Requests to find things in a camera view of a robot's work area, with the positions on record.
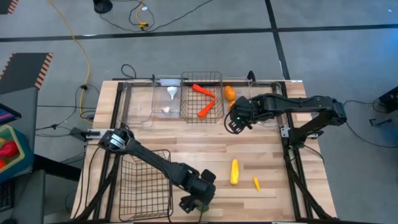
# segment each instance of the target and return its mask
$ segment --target yellow corn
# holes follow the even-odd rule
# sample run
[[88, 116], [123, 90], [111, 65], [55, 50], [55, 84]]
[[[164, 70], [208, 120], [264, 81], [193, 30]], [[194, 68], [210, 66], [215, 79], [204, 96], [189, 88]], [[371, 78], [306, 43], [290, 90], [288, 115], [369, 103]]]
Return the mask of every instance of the yellow corn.
[[256, 186], [256, 189], [260, 191], [259, 179], [257, 177], [254, 177], [254, 185]]
[[239, 164], [238, 160], [234, 159], [232, 161], [232, 167], [231, 167], [231, 184], [237, 184], [239, 181]]

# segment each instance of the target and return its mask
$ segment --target white object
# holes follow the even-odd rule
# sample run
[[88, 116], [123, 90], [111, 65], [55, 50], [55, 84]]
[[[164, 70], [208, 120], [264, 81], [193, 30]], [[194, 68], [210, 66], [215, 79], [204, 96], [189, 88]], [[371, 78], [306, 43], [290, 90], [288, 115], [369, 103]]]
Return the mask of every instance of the white object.
[[170, 107], [166, 106], [162, 108], [163, 113], [169, 113], [170, 112]]
[[177, 93], [177, 87], [175, 86], [167, 87], [167, 91], [170, 94], [170, 96], [172, 96], [172, 100], [174, 100], [174, 95]]

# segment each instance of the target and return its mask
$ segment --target plastic container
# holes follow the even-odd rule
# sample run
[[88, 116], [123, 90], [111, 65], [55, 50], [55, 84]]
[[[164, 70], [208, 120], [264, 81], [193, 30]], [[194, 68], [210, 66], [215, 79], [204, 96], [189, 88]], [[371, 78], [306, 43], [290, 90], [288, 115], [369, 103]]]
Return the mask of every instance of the plastic container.
[[[177, 87], [177, 92], [172, 100], [167, 87]], [[159, 75], [154, 80], [154, 94], [152, 99], [152, 114], [158, 118], [180, 118], [181, 110], [181, 76]]]
[[0, 127], [0, 138], [6, 141], [14, 141], [19, 150], [15, 156], [0, 157], [0, 159], [6, 161], [6, 165], [0, 169], [0, 183], [3, 183], [14, 174], [32, 165], [34, 155], [30, 150], [26, 137], [11, 126], [3, 125]]

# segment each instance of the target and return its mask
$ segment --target orange carrot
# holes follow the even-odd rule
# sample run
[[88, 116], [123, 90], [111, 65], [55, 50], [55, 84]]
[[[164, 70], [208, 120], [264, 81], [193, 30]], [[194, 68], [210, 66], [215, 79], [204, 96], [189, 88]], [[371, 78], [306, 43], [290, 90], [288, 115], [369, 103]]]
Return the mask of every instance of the orange carrot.
[[195, 92], [204, 93], [204, 94], [206, 94], [208, 96], [211, 96], [211, 97], [216, 97], [212, 92], [210, 92], [208, 90], [205, 90], [204, 88], [202, 88], [202, 87], [200, 87], [200, 86], [198, 86], [196, 84], [192, 85], [192, 90], [195, 91]]
[[209, 113], [209, 110], [213, 107], [215, 102], [216, 100], [212, 100], [203, 110], [198, 113], [198, 117], [206, 118], [207, 113]]

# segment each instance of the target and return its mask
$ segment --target clear plastic bin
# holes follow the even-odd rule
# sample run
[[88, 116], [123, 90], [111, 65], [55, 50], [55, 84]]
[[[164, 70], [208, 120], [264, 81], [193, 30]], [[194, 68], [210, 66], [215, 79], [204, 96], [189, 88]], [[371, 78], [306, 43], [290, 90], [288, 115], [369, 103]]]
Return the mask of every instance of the clear plastic bin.
[[[171, 99], [167, 87], [177, 87], [174, 99]], [[180, 118], [181, 110], [181, 76], [159, 75], [154, 80], [154, 94], [152, 99], [152, 114], [158, 118]]]

